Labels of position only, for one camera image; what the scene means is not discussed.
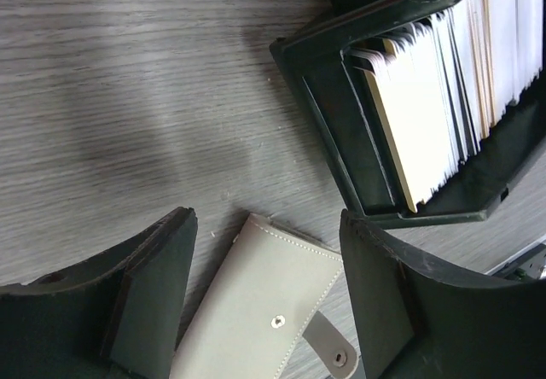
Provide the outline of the grey leather card holder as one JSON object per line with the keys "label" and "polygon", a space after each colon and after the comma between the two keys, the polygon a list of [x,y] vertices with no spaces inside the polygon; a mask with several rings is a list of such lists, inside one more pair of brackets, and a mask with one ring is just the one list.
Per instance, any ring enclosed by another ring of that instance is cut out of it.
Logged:
{"label": "grey leather card holder", "polygon": [[340,253],[252,213],[173,358],[172,378],[278,378],[305,339],[333,378],[356,349],[319,311],[343,273]]}

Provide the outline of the black card box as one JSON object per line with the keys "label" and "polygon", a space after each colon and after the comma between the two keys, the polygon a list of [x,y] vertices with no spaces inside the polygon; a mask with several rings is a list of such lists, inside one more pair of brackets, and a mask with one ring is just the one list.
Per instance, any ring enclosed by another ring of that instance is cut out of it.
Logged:
{"label": "black card box", "polygon": [[348,55],[358,41],[461,0],[329,0],[331,9],[270,52],[311,118],[346,206],[384,229],[487,219],[545,152],[545,80],[526,90],[479,154],[418,213],[406,206],[372,97]]}

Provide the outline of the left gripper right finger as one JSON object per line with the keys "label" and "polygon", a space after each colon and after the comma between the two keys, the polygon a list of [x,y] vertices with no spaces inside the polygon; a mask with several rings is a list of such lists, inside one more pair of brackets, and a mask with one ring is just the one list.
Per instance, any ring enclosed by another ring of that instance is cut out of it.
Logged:
{"label": "left gripper right finger", "polygon": [[544,281],[471,271],[349,211],[340,247],[366,377],[544,377]]}

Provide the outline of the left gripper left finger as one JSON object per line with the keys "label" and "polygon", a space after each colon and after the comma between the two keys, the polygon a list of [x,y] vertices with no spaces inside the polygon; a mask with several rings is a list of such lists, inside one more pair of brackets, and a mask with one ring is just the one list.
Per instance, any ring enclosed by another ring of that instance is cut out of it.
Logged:
{"label": "left gripper left finger", "polygon": [[4,378],[167,378],[198,222],[179,207],[130,239],[1,289]]}

